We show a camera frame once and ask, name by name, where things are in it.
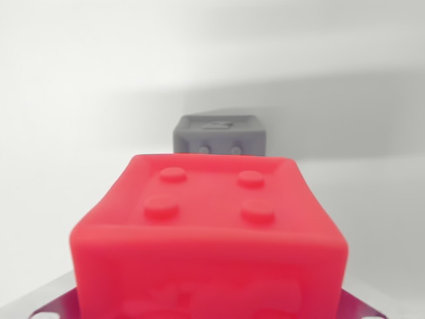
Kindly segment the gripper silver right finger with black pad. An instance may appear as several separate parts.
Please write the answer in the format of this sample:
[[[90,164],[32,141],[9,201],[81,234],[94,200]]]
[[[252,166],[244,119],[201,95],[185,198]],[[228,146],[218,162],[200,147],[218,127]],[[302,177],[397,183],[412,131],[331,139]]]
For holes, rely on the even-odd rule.
[[[369,286],[344,287],[341,291],[341,318],[394,318],[396,304]]]

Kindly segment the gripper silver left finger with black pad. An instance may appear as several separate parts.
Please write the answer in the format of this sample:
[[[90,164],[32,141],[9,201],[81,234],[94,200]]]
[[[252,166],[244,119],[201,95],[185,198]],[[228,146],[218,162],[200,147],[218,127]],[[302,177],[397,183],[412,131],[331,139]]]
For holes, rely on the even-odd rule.
[[[1,318],[79,318],[74,271],[1,307]]]

